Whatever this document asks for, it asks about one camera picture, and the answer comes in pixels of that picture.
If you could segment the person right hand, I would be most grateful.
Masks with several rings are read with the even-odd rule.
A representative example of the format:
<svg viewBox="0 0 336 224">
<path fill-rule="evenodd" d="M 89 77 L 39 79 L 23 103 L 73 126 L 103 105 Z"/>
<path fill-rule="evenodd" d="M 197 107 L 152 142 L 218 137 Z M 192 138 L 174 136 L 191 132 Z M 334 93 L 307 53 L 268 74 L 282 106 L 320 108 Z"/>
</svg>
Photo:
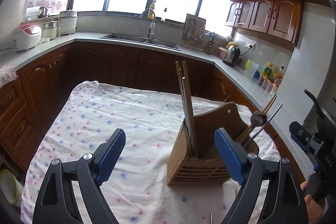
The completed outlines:
<svg viewBox="0 0 336 224">
<path fill-rule="evenodd" d="M 326 206 L 326 201 L 315 202 L 311 195 L 304 197 L 309 224 L 317 224 L 321 220 Z"/>
</svg>

